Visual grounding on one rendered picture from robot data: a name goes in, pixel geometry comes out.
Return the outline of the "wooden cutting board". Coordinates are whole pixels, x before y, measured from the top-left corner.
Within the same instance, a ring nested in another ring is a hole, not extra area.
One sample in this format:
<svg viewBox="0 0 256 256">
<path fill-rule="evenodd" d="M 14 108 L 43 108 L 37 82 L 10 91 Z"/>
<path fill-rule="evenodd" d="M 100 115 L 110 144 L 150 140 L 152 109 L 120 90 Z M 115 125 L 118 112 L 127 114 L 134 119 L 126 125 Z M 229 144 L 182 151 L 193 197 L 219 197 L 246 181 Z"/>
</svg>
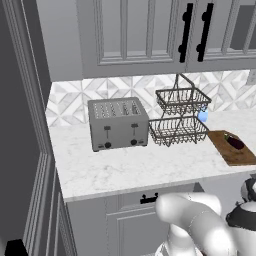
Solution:
<svg viewBox="0 0 256 256">
<path fill-rule="evenodd" d="M 256 165 L 256 155 L 246 146 L 237 150 L 232 147 L 224 138 L 224 134 L 227 133 L 234 138 L 241 140 L 237 135 L 232 134 L 225 130 L 209 131 L 208 137 L 214 144 L 217 151 L 220 153 L 222 158 L 229 166 L 245 166 L 245 165 Z"/>
</svg>

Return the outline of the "dark purple eggplant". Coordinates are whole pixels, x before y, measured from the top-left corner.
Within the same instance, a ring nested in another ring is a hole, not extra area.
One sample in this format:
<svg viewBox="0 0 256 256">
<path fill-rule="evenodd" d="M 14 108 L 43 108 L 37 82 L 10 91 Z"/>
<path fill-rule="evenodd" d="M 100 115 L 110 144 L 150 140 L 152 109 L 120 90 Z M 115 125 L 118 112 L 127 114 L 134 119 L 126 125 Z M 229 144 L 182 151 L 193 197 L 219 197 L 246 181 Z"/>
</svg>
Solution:
<svg viewBox="0 0 256 256">
<path fill-rule="evenodd" d="M 235 149 L 241 150 L 244 148 L 244 143 L 241 140 L 238 140 L 227 133 L 224 134 L 224 138 Z"/>
</svg>

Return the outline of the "silver four-slot toaster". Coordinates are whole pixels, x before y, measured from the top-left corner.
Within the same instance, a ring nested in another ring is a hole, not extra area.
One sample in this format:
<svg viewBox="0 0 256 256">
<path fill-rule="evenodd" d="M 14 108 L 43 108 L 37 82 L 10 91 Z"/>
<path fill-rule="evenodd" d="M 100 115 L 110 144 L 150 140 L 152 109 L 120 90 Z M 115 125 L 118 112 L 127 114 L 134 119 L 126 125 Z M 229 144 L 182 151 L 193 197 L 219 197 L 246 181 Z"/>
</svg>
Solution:
<svg viewBox="0 0 256 256">
<path fill-rule="evenodd" d="M 89 100 L 88 115 L 94 152 L 148 144 L 149 116 L 137 97 Z"/>
</svg>

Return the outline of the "grey drawer front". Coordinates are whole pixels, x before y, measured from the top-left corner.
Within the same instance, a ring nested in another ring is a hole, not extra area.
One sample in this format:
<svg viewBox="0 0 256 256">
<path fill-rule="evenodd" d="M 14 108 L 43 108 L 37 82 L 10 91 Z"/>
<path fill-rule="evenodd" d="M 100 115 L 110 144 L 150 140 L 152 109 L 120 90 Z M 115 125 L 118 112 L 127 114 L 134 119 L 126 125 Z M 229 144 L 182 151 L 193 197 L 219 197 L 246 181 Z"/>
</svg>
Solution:
<svg viewBox="0 0 256 256">
<path fill-rule="evenodd" d="M 132 192 L 118 196 L 118 210 L 140 207 L 141 205 L 152 205 L 156 199 L 166 193 L 195 192 L 196 184 L 183 184 L 173 187 L 163 187 L 146 191 Z"/>
</svg>

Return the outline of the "small pale blue object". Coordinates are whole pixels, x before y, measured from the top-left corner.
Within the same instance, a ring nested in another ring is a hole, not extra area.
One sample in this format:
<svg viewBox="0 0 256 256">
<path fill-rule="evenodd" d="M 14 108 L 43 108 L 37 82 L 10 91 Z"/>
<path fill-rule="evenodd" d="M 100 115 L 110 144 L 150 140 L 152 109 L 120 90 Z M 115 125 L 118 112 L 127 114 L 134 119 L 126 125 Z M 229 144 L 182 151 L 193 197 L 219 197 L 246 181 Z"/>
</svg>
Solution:
<svg viewBox="0 0 256 256">
<path fill-rule="evenodd" d="M 203 107 L 198 115 L 197 118 L 201 121 L 201 122 L 206 122 L 208 119 L 208 109 L 206 107 Z"/>
</svg>

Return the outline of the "tall grey cabinet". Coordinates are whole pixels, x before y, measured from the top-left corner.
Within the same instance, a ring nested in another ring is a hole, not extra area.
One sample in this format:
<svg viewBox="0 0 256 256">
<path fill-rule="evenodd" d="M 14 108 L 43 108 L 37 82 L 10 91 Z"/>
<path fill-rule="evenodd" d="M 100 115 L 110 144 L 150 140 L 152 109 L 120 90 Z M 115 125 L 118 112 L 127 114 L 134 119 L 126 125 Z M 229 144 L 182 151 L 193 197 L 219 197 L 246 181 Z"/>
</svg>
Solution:
<svg viewBox="0 0 256 256">
<path fill-rule="evenodd" d="M 77 256 L 45 110 L 36 0 L 0 0 L 0 256 Z"/>
</svg>

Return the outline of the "grey base cupboard door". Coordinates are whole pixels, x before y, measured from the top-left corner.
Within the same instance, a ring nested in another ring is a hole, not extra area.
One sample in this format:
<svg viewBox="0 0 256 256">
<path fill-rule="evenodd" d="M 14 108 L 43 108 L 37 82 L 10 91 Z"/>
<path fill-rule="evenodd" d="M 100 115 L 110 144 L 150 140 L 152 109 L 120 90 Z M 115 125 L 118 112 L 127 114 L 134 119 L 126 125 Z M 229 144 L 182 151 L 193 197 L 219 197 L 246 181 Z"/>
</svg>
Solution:
<svg viewBox="0 0 256 256">
<path fill-rule="evenodd" d="M 109 256 L 148 256 L 166 240 L 169 225 L 153 207 L 107 215 Z"/>
</svg>

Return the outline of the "grey wall cupboard door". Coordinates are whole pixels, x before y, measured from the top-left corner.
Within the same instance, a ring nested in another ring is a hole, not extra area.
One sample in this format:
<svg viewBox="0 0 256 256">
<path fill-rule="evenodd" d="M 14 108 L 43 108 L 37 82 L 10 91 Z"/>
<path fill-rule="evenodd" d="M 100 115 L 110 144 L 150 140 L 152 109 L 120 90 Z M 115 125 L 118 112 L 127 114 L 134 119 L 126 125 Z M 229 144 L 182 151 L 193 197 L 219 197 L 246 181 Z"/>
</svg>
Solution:
<svg viewBox="0 0 256 256">
<path fill-rule="evenodd" d="M 83 76 L 182 73 L 182 16 L 195 0 L 76 0 Z"/>
<path fill-rule="evenodd" d="M 202 14 L 213 13 L 202 62 L 197 45 L 203 30 Z M 187 72 L 256 69 L 256 0 L 197 0 L 187 54 Z"/>
</svg>

